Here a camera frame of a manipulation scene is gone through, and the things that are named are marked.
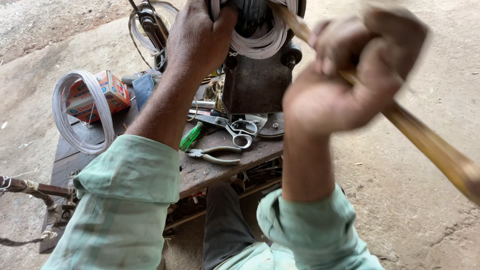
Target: wooden workbench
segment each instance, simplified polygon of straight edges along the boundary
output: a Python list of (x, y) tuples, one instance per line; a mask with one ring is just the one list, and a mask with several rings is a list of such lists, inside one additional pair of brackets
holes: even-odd
[[(201, 98), (206, 85), (199, 88), (197, 98)], [(135, 93), (132, 87), (129, 87), (130, 97), (134, 97)], [(138, 115), (137, 103), (133, 99), (131, 106), (128, 109), (119, 111), (112, 115), (113, 127), (115, 135), (121, 135), (125, 132), (124, 125), (129, 126), (134, 118)], [(184, 134), (196, 124), (195, 120), (186, 122)], [(71, 117), (71, 125), (73, 130), (80, 138), (85, 136), (87, 128), (82, 122)], [(232, 136), (225, 130), (220, 130), (214, 127), (205, 126), (197, 139), (192, 143), (190, 148), (206, 149), (216, 146), (233, 146)], [(102, 124), (100, 121), (90, 124), (85, 142), (90, 144), (102, 143), (105, 139)], [(262, 139), (255, 138), (252, 145), (243, 150), (240, 154), (225, 153), (221, 156), (223, 159), (240, 159), (238, 165), (217, 165), (212, 164), (203, 159), (189, 158), (179, 151), (180, 154), (180, 199), (197, 193), (198, 191), (207, 188), (208, 186), (223, 180), (225, 178), (237, 175), (238, 173), (253, 168), (267, 160), (279, 157), (283, 151), (282, 138), (277, 139)], [(53, 163), (52, 177), (50, 184), (60, 187), (67, 187), (69, 181), (69, 174), (74, 169), (82, 170), (92, 161), (96, 155), (88, 155), (78, 151), (71, 146), (60, 135), (59, 143), (57, 145), (57, 152)], [(63, 230), (58, 230), (60, 239)], [(53, 250), (57, 241), (50, 243), (40, 243), (40, 253), (49, 253)]]

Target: metal plate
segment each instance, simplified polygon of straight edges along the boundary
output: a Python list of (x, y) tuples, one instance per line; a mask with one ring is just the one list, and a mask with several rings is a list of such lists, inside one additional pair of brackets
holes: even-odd
[(292, 82), (292, 71), (280, 63), (280, 51), (261, 60), (229, 56), (224, 70), (222, 102), (228, 113), (282, 111), (282, 97)]
[(275, 138), (283, 136), (285, 123), (283, 121), (283, 113), (269, 113), (268, 120), (265, 123), (264, 127), (258, 132), (258, 136), (266, 138)]

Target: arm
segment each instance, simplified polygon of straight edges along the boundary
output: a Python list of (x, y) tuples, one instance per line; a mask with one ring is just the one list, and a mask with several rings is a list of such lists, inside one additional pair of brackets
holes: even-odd
[(201, 80), (225, 59), (233, 8), (213, 23), (190, 0), (168, 39), (168, 68), (125, 135), (74, 179), (81, 198), (43, 269), (156, 269), (167, 208), (179, 199), (178, 148)]
[[(383, 269), (354, 228), (355, 211), (335, 184), (330, 136), (367, 124), (388, 106), (422, 48), (427, 28), (405, 9), (371, 7), (363, 19), (320, 24), (317, 60), (284, 97), (283, 190), (260, 204), (260, 227), (289, 247), (301, 269)], [(350, 62), (359, 59), (357, 66)], [(337, 70), (356, 69), (348, 84)]]

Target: light green shirt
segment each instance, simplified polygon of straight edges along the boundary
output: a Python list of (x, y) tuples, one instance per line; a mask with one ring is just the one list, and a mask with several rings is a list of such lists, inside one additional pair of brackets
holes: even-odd
[[(143, 137), (119, 136), (74, 179), (79, 205), (42, 269), (156, 269), (167, 208), (179, 199), (174, 149)], [(337, 187), (316, 203), (267, 195), (257, 210), (263, 233), (217, 270), (380, 270), (353, 227), (355, 211)]]

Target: green screwdriver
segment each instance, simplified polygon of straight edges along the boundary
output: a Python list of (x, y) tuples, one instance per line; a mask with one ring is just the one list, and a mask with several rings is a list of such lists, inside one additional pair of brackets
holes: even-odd
[(204, 127), (204, 124), (202, 122), (197, 122), (197, 125), (193, 127), (191, 130), (185, 134), (185, 136), (182, 137), (180, 141), (180, 150), (185, 151), (187, 148), (192, 144), (192, 142), (197, 138), (199, 135), (200, 131)]

